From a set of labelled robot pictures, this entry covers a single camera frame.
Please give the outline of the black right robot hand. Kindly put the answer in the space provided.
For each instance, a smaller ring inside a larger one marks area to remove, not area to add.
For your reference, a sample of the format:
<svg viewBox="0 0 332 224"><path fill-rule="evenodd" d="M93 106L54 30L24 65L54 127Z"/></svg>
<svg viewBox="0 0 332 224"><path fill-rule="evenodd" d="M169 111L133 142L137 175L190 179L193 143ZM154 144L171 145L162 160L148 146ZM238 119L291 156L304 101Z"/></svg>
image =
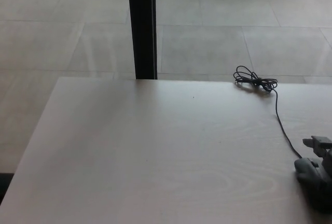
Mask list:
<svg viewBox="0 0 332 224"><path fill-rule="evenodd" d="M321 158L299 158L294 162L295 174L309 204L320 213L331 213L331 140L312 136L302 140Z"/></svg>

